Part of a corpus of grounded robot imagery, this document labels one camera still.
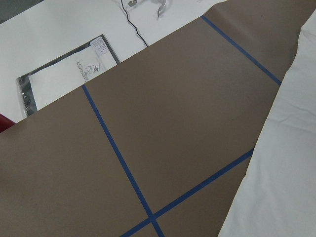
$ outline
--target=black wire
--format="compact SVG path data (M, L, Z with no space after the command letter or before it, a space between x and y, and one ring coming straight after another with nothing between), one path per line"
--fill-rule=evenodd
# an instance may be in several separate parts
M142 41L144 42L144 44L146 45L146 47L148 47L148 44L146 43L146 41L144 40L144 38L138 33L137 27L129 20L129 18L128 18L128 13L127 13L127 11L125 10L124 5L123 5L123 0L120 0L120 2L122 3L122 8L123 8L123 10L124 10L125 13L126 13L127 21L135 28L137 35L142 39Z

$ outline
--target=blue tape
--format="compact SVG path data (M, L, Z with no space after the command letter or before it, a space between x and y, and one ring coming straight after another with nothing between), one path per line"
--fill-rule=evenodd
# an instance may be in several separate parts
M258 68L260 68L265 74L267 74L272 80L278 85L281 85L281 81L273 75L268 69L266 69L261 63L259 63L254 57L252 57L246 50L240 47L235 41L233 41L227 34L225 34L221 29L219 29L213 22L207 19L205 16L201 18L212 27L217 33L224 37L229 43L231 43L236 49L238 49L243 55L245 55L251 62L253 62Z
M234 168L235 166L237 166L238 164L242 163L243 161L245 161L246 159L248 159L249 157L251 157L253 154L253 149L251 149L249 152L243 154L241 157L237 158L236 160L234 160L232 163L226 165L224 168L222 168L221 170L219 170L218 172L216 172L215 174L213 174L212 176L208 177L207 179L205 179L203 182L199 183L198 185L196 185L194 188L190 189L189 191L187 191L186 193L184 193L182 196L180 196L179 198L177 198L176 200L172 201L171 203L169 203L167 206L163 207L162 209L160 209L158 212L156 212L154 214L155 218L158 218L160 216L162 216L163 214L165 214L166 212L170 211L172 208L174 208L175 206L179 205L180 203L182 203L183 201L185 201L186 199L188 199L189 197L191 197L192 195L194 195L196 192L200 191L201 189L203 189L205 186L209 185L210 183L212 183L214 180L216 180L217 178L221 177L223 174L227 173L228 171L230 171L232 168ZM138 225L136 225L135 227L133 227L131 230L129 230L128 232L126 232L124 235L124 237L129 237L132 234L136 233L137 231L139 231L141 228L145 227L146 225L149 224L149 222L147 224L144 225L144 223L141 222Z
M101 126L103 128L104 133L106 134L106 136L107 136L107 138L108 138L108 140L109 140L109 142L110 142L115 154L117 155L118 160L120 161L120 163L121 163L121 165L122 165L122 167L123 167L128 179L129 179L131 185L133 186L133 188L134 188L134 190L135 190L135 192L136 192L136 194L137 194L137 196L138 196L138 198L139 198L144 210L146 211L150 222L153 224L153 227L156 230L158 236L159 237L164 237L161 228L159 227L159 225L158 225L158 223L157 223L152 211L150 210L150 208L149 208L149 206L148 206L148 204L147 204L147 202L145 200L145 197L143 196L142 192L140 191L140 189L138 187L138 184L136 183L136 181L135 181L132 173L130 172L130 170L129 170L129 168L128 168L128 166L127 166L127 164L126 164L126 162L125 162L125 160L124 160L124 158L122 156L122 154L120 153L120 151L119 151L119 149L118 149L118 147L117 147L112 135L110 134L110 131L108 130L108 128L107 128L107 126L106 126L101 114L99 113L99 110L96 107L96 105L95 105L95 103L94 103L94 101L93 101L88 89L86 88L85 85L83 85L82 88L83 88L83 91L84 91L84 93L85 93L85 95L86 95L86 97L87 97L87 99L88 99L88 101L89 101L89 103L90 103L95 115L97 116L97 118L99 120L99 123L101 124Z

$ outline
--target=wrinkled white sheet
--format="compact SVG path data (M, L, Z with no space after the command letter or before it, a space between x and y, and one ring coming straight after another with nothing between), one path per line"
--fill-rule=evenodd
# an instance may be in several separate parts
M130 20L148 44L160 40L224 0L123 0ZM0 114L23 119L16 79L104 34L120 61L144 49L120 0L45 0L0 25Z
M219 237L316 236L316 12Z

